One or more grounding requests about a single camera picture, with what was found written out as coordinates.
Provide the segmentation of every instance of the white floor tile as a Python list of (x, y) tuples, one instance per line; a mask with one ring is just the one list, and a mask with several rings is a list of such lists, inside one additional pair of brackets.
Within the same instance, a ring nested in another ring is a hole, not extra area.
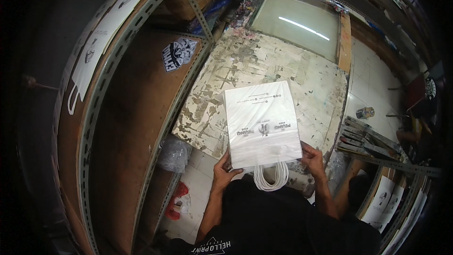
[(204, 155), (202, 158), (202, 161), (200, 162), (200, 165), (198, 166), (198, 170), (201, 171), (202, 173), (206, 174), (209, 176), (211, 179), (214, 178), (214, 165), (218, 163), (218, 160), (213, 158), (212, 156), (209, 155)]
[(180, 229), (186, 232), (188, 235), (191, 234), (193, 229), (197, 226), (197, 223), (203, 217), (204, 210), (206, 209), (207, 202), (200, 200), (198, 197), (190, 195), (190, 207), (189, 213), (181, 214), (180, 218), (174, 221)]
[(190, 181), (194, 178), (195, 173), (197, 172), (196, 168), (190, 164), (186, 166), (185, 173), (181, 175), (180, 181), (183, 182), (187, 187), (189, 187)]
[(368, 81), (360, 78), (356, 73), (352, 75), (352, 89), (351, 93), (362, 101), (368, 99)]
[(207, 202), (207, 200), (209, 199), (211, 185), (212, 178), (197, 170), (193, 173), (193, 178), (190, 180), (190, 183), (188, 185), (189, 194), (194, 195), (199, 199)]
[(349, 102), (347, 102), (347, 106), (346, 106), (346, 110), (345, 110), (345, 116), (351, 116), (351, 117), (354, 117), (354, 118), (357, 118), (356, 117), (356, 111), (359, 110), (359, 109), (362, 109), (366, 106), (366, 103), (357, 98), (354, 94), (352, 93), (348, 93), (348, 100)]
[(191, 166), (198, 168), (198, 165), (200, 164), (204, 155), (205, 153), (203, 153), (201, 150), (197, 150), (192, 147), (192, 152), (190, 153), (190, 157), (189, 160), (187, 160), (187, 162)]
[(366, 99), (366, 106), (374, 108), (376, 114), (379, 114), (383, 111), (382, 105), (385, 102), (382, 99), (381, 93), (378, 92), (375, 88), (368, 89), (368, 98)]
[(201, 217), (201, 219), (198, 221), (197, 225), (195, 226), (195, 228), (193, 228), (192, 232), (190, 233), (191, 236), (193, 237), (197, 237), (197, 234), (198, 234), (198, 230), (200, 229), (200, 224), (201, 224), (201, 220), (203, 219), (203, 217)]
[(377, 132), (394, 142), (398, 142), (398, 139), (396, 138), (396, 130), (390, 126), (385, 116), (380, 116)]
[(354, 64), (354, 74), (357, 74), (360, 78), (366, 82), (370, 81), (370, 66), (363, 60), (358, 59), (357, 64)]
[(191, 236), (190, 233), (185, 232), (183, 229), (181, 229), (179, 226), (176, 225), (177, 221), (172, 221), (169, 220), (167, 226), (164, 228), (161, 225), (161, 229), (167, 230), (166, 235), (169, 238), (181, 238), (182, 240), (194, 244), (195, 243), (195, 237)]

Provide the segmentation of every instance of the shelf rack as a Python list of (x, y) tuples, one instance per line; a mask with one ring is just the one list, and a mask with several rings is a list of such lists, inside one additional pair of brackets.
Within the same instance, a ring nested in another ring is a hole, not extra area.
[[(201, 50), (196, 60), (193, 62), (187, 78), (181, 86), (181, 90), (177, 93), (177, 96), (171, 105), (171, 109), (164, 121), (164, 130), (162, 130), (159, 134), (158, 144), (161, 143), (162, 139), (164, 139), (169, 132), (176, 113), (179, 111), (187, 91), (190, 90), (190, 85), (197, 77), (201, 66), (209, 55), (210, 49), (214, 42), (212, 33), (207, 27), (206, 20), (198, 6), (198, 3), (196, 0), (188, 1), (200, 21), (206, 37), (200, 37)], [(60, 114), (60, 127), (59, 147), (57, 150), (60, 160), (59, 171), (60, 179), (62, 180), (61, 190), (63, 198), (66, 200), (65, 205), (69, 211), (68, 219), (73, 227), (74, 236), (81, 249), (86, 254), (99, 254), (99, 249), (93, 232), (89, 201), (90, 187), (88, 181), (90, 176), (90, 157), (92, 156), (93, 136), (98, 122), (99, 110), (101, 109), (105, 93), (107, 92), (110, 81), (116, 71), (116, 67), (133, 41), (135, 34), (140, 30), (144, 22), (162, 2), (163, 0), (141, 0), (136, 5), (135, 9), (113, 37), (110, 45), (105, 51), (105, 54), (101, 56), (94, 71), (85, 100), (77, 104), (78, 109), (76, 108), (74, 115), (69, 116), (64, 110), (58, 113)], [(68, 93), (65, 93), (63, 96), (63, 104), (65, 104), (67, 99)], [(148, 168), (146, 169), (146, 176), (143, 179), (144, 184), (141, 186), (142, 188), (140, 191), (139, 206), (135, 214), (133, 238), (135, 238), (136, 235), (143, 202), (159, 153), (160, 146), (152, 151), (150, 162)], [(160, 222), (162, 218), (163, 211), (165, 210), (169, 198), (178, 183), (179, 177), (179, 174), (174, 174), (174, 177), (171, 180), (172, 185), (168, 186), (166, 196), (160, 209), (161, 211), (159, 213), (158, 222)]]
[(380, 253), (381, 253), (387, 247), (387, 245), (389, 244), (390, 240), (393, 238), (396, 231), (401, 227), (403, 220), (405, 219), (408, 212), (410, 211), (412, 204), (414, 203), (415, 196), (417, 195), (416, 192), (419, 190), (420, 184), (423, 182), (422, 176), (439, 178), (441, 176), (441, 169), (435, 168), (435, 167), (422, 167), (422, 166), (418, 166), (418, 165), (413, 165), (411, 163), (401, 163), (401, 162), (396, 162), (396, 161), (382, 160), (382, 159), (377, 159), (377, 158), (370, 157), (370, 156), (362, 156), (362, 155), (357, 155), (357, 154), (352, 154), (352, 159), (359, 160), (359, 161), (365, 161), (368, 163), (373, 163), (373, 164), (376, 164), (379, 166), (377, 169), (376, 175), (373, 179), (373, 182), (370, 186), (370, 189), (368, 190), (368, 193), (365, 196), (365, 199), (363, 199), (362, 205), (360, 206), (359, 210), (356, 213), (356, 217), (359, 217), (359, 215), (369, 205), (370, 199), (374, 195), (375, 188), (378, 185), (378, 182), (381, 178), (381, 172), (384, 167), (394, 168), (394, 169), (400, 170), (402, 172), (414, 174), (414, 179), (412, 180), (411, 188), (409, 189), (409, 192), (404, 200), (401, 210), (399, 211), (399, 214), (396, 216), (395, 220), (393, 221), (392, 225), (390, 226), (390, 229), (388, 229), (387, 233), (384, 235), (384, 237), (381, 241), (381, 251), (380, 251)]

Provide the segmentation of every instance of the clear plastic bag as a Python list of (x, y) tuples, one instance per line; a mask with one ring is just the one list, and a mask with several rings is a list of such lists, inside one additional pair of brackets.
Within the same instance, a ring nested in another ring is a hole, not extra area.
[(329, 187), (330, 193), (332, 195), (335, 195), (335, 190), (342, 181), (343, 176), (348, 168), (348, 164), (349, 162), (346, 160), (344, 153), (333, 150), (329, 163), (327, 165), (330, 170), (330, 180), (327, 183), (327, 186)]
[(184, 173), (191, 152), (191, 145), (168, 134), (157, 158), (157, 165), (171, 172)]

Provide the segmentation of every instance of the worktable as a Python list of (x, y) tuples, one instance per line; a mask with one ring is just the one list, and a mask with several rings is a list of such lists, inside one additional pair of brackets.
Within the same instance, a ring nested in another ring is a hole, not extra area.
[[(222, 91), (287, 80), (300, 139), (318, 147), (328, 160), (348, 92), (349, 16), (339, 15), (341, 28), (336, 64), (292, 43), (252, 30), (250, 22), (262, 2), (244, 0), (236, 11), (235, 19), (216, 43), (195, 80), (172, 133), (220, 159), (228, 147)], [(314, 180), (305, 167), (298, 162), (289, 164), (289, 169), (288, 185), (301, 190), (306, 197), (311, 196)]]

